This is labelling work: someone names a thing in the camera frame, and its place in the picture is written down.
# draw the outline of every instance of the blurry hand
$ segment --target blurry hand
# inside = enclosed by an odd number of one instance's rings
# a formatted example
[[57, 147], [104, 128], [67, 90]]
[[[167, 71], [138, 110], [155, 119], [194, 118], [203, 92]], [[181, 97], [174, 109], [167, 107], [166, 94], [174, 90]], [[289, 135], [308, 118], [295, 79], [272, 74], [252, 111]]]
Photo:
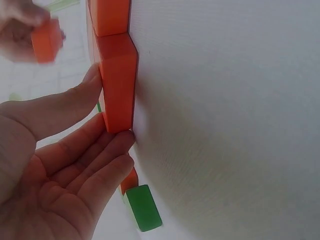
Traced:
[[32, 0], [0, 0], [0, 54], [13, 62], [35, 62], [31, 32], [48, 19], [50, 13]]
[[106, 131], [97, 114], [57, 143], [37, 141], [87, 116], [101, 92], [98, 67], [64, 93], [0, 104], [0, 239], [89, 240], [130, 173], [132, 132]]

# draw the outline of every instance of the plastic block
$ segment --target plastic block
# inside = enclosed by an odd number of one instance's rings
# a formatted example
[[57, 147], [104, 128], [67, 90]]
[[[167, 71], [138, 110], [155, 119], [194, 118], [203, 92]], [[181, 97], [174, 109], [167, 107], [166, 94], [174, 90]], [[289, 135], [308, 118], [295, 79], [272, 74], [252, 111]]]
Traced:
[[127, 190], [123, 200], [141, 232], [147, 232], [162, 225], [161, 217], [148, 185]]
[[128, 31], [130, 0], [91, 0], [90, 12], [98, 37]]
[[51, 19], [31, 33], [32, 45], [38, 63], [51, 63], [63, 45], [59, 20]]
[[95, 35], [95, 39], [103, 86], [104, 103], [100, 104], [106, 129], [113, 134], [129, 130], [133, 122], [137, 50], [128, 33]]
[[127, 190], [138, 187], [138, 185], [138, 175], [135, 168], [133, 168], [130, 174], [121, 182], [119, 188], [122, 195], [124, 195]]

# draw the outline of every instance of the orange block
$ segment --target orange block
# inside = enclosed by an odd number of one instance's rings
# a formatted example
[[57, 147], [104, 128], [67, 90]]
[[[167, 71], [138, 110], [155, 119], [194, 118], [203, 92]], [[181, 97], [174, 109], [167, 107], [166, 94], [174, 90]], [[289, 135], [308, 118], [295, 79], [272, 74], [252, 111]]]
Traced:
[[121, 182], [119, 190], [121, 191], [122, 195], [124, 195], [128, 189], [138, 187], [138, 185], [138, 175], [135, 168], [133, 168], [130, 174]]
[[98, 37], [128, 31], [130, 0], [90, 0], [90, 11]]
[[134, 111], [137, 50], [128, 33], [95, 35], [95, 40], [103, 86], [104, 103], [100, 105], [106, 129], [109, 133], [129, 130]]
[[53, 62], [63, 45], [59, 20], [51, 19], [31, 33], [32, 45], [38, 63]]

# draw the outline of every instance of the tiled floor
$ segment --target tiled floor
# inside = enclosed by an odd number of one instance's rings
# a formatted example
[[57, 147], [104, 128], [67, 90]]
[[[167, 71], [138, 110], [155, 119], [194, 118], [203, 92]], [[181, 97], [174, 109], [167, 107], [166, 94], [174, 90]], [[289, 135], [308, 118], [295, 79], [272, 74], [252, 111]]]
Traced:
[[[46, 4], [52, 0], [38, 0]], [[63, 49], [56, 62], [49, 65], [19, 64], [0, 57], [0, 103], [10, 98], [29, 100], [49, 94], [64, 92], [78, 85], [90, 67], [86, 43], [86, 21], [84, 18], [84, 1], [54, 12], [60, 26], [66, 34]], [[48, 137], [38, 143], [38, 147], [54, 143], [79, 128], [97, 113], [95, 108], [83, 121], [57, 135]], [[138, 240], [140, 239], [118, 191], [113, 195], [104, 210], [93, 240]]]

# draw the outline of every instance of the green magnetic tile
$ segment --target green magnetic tile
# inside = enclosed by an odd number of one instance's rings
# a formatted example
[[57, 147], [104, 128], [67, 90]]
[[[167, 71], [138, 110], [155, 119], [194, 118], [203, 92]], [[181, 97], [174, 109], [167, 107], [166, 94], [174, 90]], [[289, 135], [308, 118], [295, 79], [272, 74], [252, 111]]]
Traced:
[[148, 185], [127, 190], [123, 200], [133, 214], [141, 232], [147, 232], [162, 225], [161, 217]]

